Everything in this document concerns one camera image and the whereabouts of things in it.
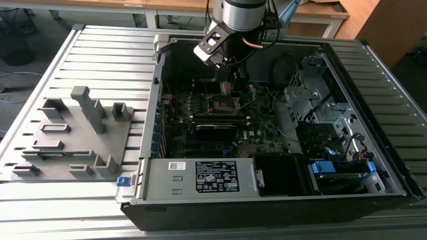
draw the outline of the barcode sticker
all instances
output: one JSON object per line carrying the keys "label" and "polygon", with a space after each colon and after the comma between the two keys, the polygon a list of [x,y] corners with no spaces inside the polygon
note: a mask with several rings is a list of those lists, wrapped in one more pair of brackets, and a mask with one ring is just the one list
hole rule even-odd
{"label": "barcode sticker", "polygon": [[125,7],[142,8],[142,4],[124,4]]}
{"label": "barcode sticker", "polygon": [[170,161],[168,162],[170,170],[186,170],[186,162],[183,161]]}

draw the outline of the blue cable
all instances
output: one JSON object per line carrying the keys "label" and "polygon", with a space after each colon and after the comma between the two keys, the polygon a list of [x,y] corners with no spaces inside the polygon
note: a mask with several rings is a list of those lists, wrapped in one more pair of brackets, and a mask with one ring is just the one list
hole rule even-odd
{"label": "blue cable", "polygon": [[[21,71],[21,72],[8,72],[8,71],[4,71],[4,70],[0,70],[0,72],[4,72],[7,73],[5,75],[0,76],[0,79],[9,76],[9,75],[15,75],[15,74],[32,74],[32,75],[37,75],[40,78],[43,77],[43,75],[40,73],[36,73],[36,72],[28,72],[28,71]],[[25,103],[27,101],[4,101],[4,100],[0,100],[0,103],[5,103],[5,104],[23,104]]]}
{"label": "blue cable", "polygon": [[4,100],[0,100],[0,103],[5,103],[5,104],[23,104],[25,102],[27,101],[4,101]]}

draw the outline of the white label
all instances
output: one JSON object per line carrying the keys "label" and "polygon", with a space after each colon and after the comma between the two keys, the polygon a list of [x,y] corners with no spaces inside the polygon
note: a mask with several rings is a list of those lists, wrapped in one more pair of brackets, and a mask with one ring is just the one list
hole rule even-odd
{"label": "white label", "polygon": [[135,8],[142,8],[142,4],[124,4],[125,7],[135,7]]}
{"label": "white label", "polygon": [[332,15],[332,16],[331,16],[331,18],[334,18],[334,19],[346,19],[346,18],[347,18],[347,16],[338,16],[338,15]]}
{"label": "white label", "polygon": [[186,162],[182,161],[170,161],[168,162],[170,170],[186,170]]}

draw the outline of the floor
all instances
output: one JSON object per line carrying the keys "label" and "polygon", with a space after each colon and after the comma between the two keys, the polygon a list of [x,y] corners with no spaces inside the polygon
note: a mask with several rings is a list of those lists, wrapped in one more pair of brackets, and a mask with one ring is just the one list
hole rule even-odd
{"label": "floor", "polygon": [[[27,36],[27,41],[31,49],[35,51],[36,59],[32,63],[11,67],[0,60],[0,71],[8,72],[36,72],[43,74],[48,68],[51,61],[56,55],[57,50],[65,40],[73,24],[115,26],[115,27],[135,27],[132,14],[125,13],[96,13],[96,12],[77,12],[60,11],[60,20],[53,20],[47,10],[33,10],[33,23],[37,28],[37,33]],[[175,24],[168,24],[167,18],[160,16],[159,25],[168,29],[187,29],[203,30],[203,17],[174,17]],[[140,22],[143,26],[147,24],[144,17]],[[414,99],[420,107],[427,111],[427,60],[412,60],[406,56],[392,72],[400,80],[403,86],[410,91]],[[24,101],[39,82],[39,77],[35,75],[11,75],[0,78],[0,83],[9,88],[7,93],[0,93],[0,100],[19,102]],[[9,129],[12,122],[21,110],[23,104],[7,104],[0,102],[0,137]]]}
{"label": "floor", "polygon": [[[135,28],[134,15],[127,13],[99,13],[60,11],[60,20],[53,20],[47,10],[33,9],[32,17],[37,32],[25,37],[31,49],[35,51],[36,59],[29,64],[19,67],[8,66],[0,60],[0,76],[1,71],[7,72],[36,72],[43,74],[51,61],[61,47],[67,35],[75,24],[132,27]],[[144,16],[140,20],[143,27],[147,27]],[[204,18],[174,16],[174,24],[168,24],[166,17],[159,18],[159,26],[168,29],[203,30]],[[25,101],[29,97],[39,77],[36,75],[11,75],[0,78],[0,84],[9,88],[7,93],[0,93],[0,100],[9,102]],[[8,131],[13,120],[23,108],[24,104],[7,104],[0,102],[0,138],[5,135],[3,131]]]}

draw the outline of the wooden cabinet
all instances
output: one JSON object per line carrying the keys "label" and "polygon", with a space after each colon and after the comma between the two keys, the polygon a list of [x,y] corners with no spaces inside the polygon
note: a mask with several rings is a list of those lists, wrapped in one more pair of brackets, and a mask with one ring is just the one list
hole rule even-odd
{"label": "wooden cabinet", "polygon": [[338,39],[367,40],[392,68],[427,30],[427,0],[340,0],[350,19]]}

